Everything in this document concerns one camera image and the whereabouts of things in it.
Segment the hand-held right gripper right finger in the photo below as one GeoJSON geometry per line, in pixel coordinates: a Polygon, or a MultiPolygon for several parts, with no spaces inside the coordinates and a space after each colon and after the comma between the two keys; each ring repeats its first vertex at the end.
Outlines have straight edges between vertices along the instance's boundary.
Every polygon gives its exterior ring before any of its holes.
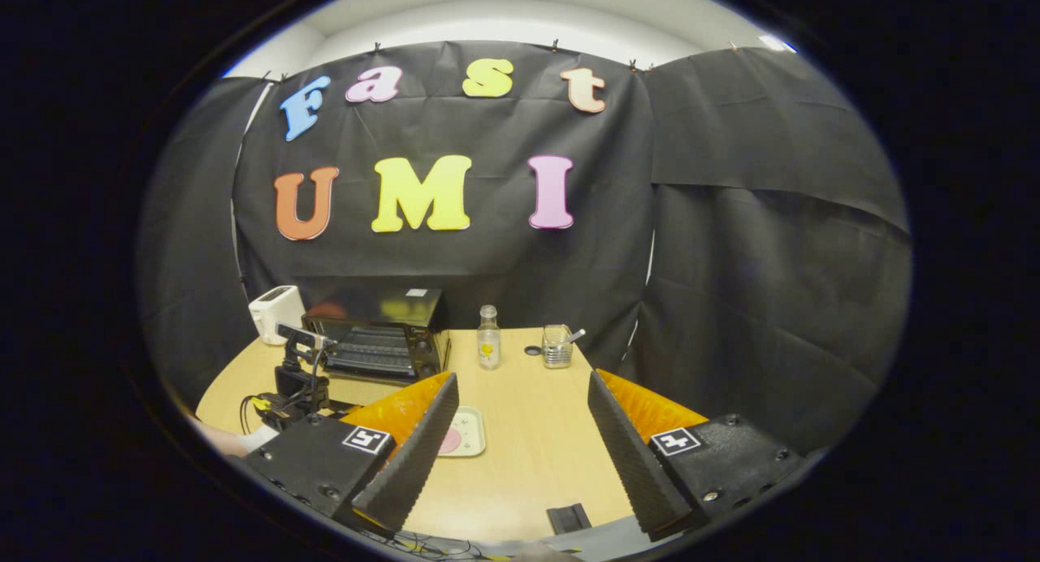
{"type": "Polygon", "coordinates": [[[730,517],[804,466],[794,448],[743,415],[703,417],[610,372],[591,372],[587,405],[653,541],[730,517]]]}

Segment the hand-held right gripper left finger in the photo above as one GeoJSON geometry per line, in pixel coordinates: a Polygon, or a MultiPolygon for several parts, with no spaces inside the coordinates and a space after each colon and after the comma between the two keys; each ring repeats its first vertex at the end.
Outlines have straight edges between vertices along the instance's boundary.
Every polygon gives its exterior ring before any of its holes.
{"type": "Polygon", "coordinates": [[[341,419],[294,422],[245,462],[324,517],[390,537],[423,491],[457,407],[456,374],[435,374],[341,419]]]}

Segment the cream food tray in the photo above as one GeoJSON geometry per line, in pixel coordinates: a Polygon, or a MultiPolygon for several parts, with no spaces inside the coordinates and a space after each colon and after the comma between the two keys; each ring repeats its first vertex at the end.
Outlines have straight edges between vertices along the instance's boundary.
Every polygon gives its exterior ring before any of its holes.
{"type": "Polygon", "coordinates": [[[463,434],[463,443],[453,454],[438,454],[438,457],[468,458],[483,454],[486,439],[484,438],[483,418],[479,410],[468,406],[458,406],[449,426],[454,426],[463,434]]]}

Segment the black electric oven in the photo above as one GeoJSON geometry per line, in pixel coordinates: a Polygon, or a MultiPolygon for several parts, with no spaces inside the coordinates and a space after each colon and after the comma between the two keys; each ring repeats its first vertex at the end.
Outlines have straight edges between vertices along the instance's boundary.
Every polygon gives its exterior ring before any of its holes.
{"type": "Polygon", "coordinates": [[[439,288],[342,288],[309,308],[302,325],[334,341],[328,372],[410,385],[447,369],[442,300],[439,288]]]}

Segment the white toaster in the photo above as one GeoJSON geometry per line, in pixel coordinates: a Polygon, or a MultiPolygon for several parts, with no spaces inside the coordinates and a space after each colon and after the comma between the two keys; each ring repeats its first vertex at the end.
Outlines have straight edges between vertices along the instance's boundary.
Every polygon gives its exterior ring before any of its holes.
{"type": "Polygon", "coordinates": [[[276,327],[285,324],[301,328],[305,313],[300,288],[296,285],[274,287],[249,303],[250,317],[256,326],[260,340],[267,346],[284,346],[286,339],[278,334],[276,327]]]}

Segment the clear drink bottle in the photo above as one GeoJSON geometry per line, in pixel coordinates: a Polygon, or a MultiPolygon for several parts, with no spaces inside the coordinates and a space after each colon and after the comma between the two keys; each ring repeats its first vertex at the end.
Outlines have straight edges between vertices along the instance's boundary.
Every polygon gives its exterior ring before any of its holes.
{"type": "Polygon", "coordinates": [[[494,305],[483,305],[478,328],[479,364],[485,371],[496,371],[501,364],[501,329],[494,305]]]}

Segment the small black bracket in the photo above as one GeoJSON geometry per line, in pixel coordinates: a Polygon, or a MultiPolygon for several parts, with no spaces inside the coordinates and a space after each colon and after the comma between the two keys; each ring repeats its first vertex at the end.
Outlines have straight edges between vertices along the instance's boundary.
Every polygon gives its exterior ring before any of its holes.
{"type": "Polygon", "coordinates": [[[574,533],[593,528],[593,525],[587,517],[584,506],[581,503],[549,508],[546,510],[546,513],[554,535],[574,533]]]}

